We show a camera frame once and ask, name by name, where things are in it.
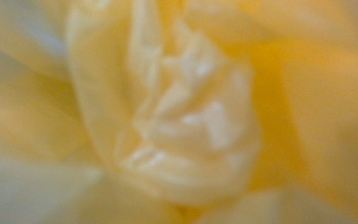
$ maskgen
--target yellow rose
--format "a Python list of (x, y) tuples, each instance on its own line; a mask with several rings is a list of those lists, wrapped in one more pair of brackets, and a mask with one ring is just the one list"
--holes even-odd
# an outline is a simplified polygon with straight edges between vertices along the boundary
[(357, 223), (358, 2), (0, 0), (0, 223)]

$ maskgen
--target yellow flower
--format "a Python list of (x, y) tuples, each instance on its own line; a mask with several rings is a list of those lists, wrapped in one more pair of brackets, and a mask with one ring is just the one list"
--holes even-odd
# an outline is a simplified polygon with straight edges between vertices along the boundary
[(357, 221), (358, 2), (0, 0), (0, 223)]

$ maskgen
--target flower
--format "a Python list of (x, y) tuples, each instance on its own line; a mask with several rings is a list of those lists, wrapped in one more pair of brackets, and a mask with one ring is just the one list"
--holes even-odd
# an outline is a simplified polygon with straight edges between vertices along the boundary
[(0, 208), (0, 223), (355, 223), (358, 7), (0, 1)]

